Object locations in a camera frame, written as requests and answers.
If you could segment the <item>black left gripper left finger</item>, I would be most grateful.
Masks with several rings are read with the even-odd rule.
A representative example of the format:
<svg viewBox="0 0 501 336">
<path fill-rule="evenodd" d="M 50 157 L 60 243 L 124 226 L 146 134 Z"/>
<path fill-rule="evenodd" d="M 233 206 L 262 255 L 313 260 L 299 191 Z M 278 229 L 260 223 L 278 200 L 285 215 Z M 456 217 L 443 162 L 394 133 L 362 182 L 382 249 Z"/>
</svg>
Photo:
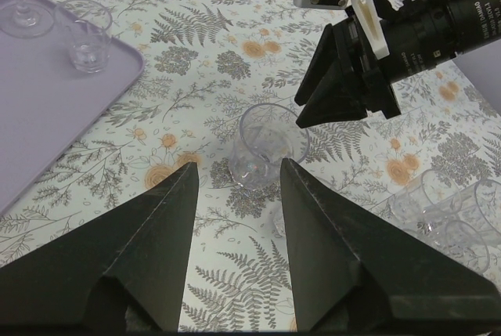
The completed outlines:
<svg viewBox="0 0 501 336">
<path fill-rule="evenodd" d="M 1 329 L 124 331 L 134 309 L 176 331 L 198 197 L 188 163 L 1 269 Z"/>
</svg>

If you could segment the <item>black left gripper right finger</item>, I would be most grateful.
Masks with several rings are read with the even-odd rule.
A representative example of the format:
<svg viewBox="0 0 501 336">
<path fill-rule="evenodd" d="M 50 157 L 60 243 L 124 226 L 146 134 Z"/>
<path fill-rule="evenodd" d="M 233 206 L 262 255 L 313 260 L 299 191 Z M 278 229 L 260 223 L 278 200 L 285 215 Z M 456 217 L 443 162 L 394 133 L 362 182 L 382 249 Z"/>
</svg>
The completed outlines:
<svg viewBox="0 0 501 336">
<path fill-rule="evenodd" d="M 495 284 L 324 186 L 280 169 L 300 332 L 497 332 Z"/>
</svg>

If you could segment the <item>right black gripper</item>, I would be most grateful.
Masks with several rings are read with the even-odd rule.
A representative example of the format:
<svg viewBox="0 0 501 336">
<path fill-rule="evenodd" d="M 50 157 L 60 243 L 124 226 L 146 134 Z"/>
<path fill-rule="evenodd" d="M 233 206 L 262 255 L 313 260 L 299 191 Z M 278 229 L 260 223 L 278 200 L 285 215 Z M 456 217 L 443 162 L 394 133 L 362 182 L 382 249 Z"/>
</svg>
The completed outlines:
<svg viewBox="0 0 501 336">
<path fill-rule="evenodd" d="M 387 118 L 401 114 L 393 84 L 431 70 L 455 56 L 451 21 L 444 12 L 425 10 L 384 23 L 389 55 L 376 58 L 361 22 L 354 13 L 341 22 L 350 59 L 359 79 L 344 71 L 337 58 L 334 25 L 327 24 L 294 97 L 303 109 L 296 123 L 309 128 L 330 122 L 358 121 L 367 112 Z"/>
</svg>

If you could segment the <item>large clear tumbler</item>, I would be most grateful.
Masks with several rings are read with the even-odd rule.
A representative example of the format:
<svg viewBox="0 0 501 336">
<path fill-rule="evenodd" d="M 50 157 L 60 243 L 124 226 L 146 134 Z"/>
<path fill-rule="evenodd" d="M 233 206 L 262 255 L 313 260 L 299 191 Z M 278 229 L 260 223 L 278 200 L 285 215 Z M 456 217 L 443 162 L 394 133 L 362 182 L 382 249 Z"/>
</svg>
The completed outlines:
<svg viewBox="0 0 501 336">
<path fill-rule="evenodd" d="M 500 183 L 482 179 L 454 196 L 459 219 L 473 227 L 489 247 L 500 247 Z"/>
<path fill-rule="evenodd" d="M 277 181 L 282 159 L 300 163 L 308 156 L 311 139 L 296 120 L 292 110 L 274 103 L 243 113 L 229 156 L 229 172 L 239 186 L 261 190 Z"/>
</svg>

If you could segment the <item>small clear glass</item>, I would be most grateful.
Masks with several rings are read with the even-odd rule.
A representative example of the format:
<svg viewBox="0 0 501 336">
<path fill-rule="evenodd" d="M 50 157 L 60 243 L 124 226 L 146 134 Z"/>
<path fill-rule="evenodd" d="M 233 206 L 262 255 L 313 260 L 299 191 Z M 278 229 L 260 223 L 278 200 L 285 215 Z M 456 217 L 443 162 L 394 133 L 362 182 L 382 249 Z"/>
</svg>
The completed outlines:
<svg viewBox="0 0 501 336">
<path fill-rule="evenodd" d="M 480 233 L 464 221 L 448 221 L 437 229 L 434 247 L 479 274 L 484 273 L 490 265 L 487 244 Z"/>
<path fill-rule="evenodd" d="M 93 0 L 66 0 L 56 5 L 53 17 L 77 70 L 97 73 L 107 66 L 114 22 L 107 7 Z"/>
<path fill-rule="evenodd" d="M 272 222 L 275 227 L 276 232 L 281 236 L 285 237 L 286 236 L 286 230 L 285 230 L 285 221 L 283 217 L 283 209 L 281 206 L 278 206 L 272 217 Z"/>
</svg>

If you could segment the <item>clear champagne flute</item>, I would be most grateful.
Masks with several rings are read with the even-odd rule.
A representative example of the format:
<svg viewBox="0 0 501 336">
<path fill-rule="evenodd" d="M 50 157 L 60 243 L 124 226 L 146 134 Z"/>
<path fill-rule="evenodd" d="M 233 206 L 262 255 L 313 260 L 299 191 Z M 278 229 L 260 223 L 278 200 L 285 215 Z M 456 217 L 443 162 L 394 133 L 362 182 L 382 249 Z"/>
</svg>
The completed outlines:
<svg viewBox="0 0 501 336">
<path fill-rule="evenodd" d="M 27 0 L 14 0 L 13 4 L 1 10 L 1 29 L 14 38 L 41 37 L 52 30 L 53 24 L 48 9 Z"/>
</svg>

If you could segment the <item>purple plastic tray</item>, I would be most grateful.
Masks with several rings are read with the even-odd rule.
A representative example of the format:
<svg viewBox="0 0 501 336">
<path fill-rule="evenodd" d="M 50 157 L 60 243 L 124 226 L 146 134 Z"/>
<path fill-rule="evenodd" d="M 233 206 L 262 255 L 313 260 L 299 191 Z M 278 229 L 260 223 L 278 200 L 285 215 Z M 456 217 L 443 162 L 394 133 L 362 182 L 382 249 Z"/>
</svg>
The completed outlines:
<svg viewBox="0 0 501 336">
<path fill-rule="evenodd" d="M 9 210 L 142 74 L 142 54 L 113 38 L 100 72 L 77 70 L 61 30 L 1 35 L 1 210 Z"/>
</svg>

